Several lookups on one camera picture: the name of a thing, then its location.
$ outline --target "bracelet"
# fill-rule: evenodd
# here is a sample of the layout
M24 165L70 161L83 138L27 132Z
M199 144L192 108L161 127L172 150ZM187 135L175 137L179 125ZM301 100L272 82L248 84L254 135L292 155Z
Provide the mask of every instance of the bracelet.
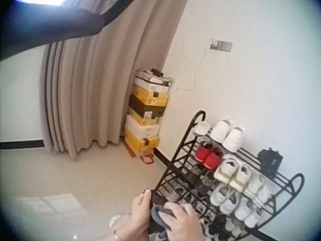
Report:
M123 240L123 239L121 239L120 237L117 236L116 230L114 230L113 233L114 233L115 239L117 239L118 241L125 241L125 240Z

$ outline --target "human hand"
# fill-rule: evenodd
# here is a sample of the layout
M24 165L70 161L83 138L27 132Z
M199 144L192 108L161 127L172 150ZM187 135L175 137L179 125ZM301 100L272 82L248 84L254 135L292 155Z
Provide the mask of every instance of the human hand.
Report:
M204 241L201 223L196 217L196 213L192 205L179 205L167 202L164 208L173 212L176 218L159 212L162 220L171 228L167 230L167 235L170 241Z
M150 198L151 191L147 189L132 202L131 214L128 223L136 229L137 232L144 232L148 228L150 218Z

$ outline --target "stack of shoeboxes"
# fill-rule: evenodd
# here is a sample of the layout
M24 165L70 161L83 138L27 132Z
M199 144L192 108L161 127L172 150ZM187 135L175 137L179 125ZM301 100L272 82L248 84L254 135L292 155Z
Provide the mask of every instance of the stack of shoeboxes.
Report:
M136 72L125 122L125 141L138 157L152 154L158 146L157 120L164 113L171 81L155 69Z

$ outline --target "beige curtain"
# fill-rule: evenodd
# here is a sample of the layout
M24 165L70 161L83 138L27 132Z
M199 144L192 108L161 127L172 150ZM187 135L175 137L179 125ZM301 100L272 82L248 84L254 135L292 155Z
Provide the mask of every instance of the beige curtain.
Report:
M98 35L46 46L40 102L48 151L68 150L75 158L92 141L119 142L134 72L162 69L186 2L134 0ZM97 13L104 4L66 2Z

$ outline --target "wall socket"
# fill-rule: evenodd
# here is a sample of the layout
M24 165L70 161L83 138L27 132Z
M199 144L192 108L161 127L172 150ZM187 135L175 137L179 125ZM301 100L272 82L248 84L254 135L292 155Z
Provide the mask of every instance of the wall socket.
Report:
M232 48L232 42L218 41L216 39L211 39L210 49L231 52L231 48Z

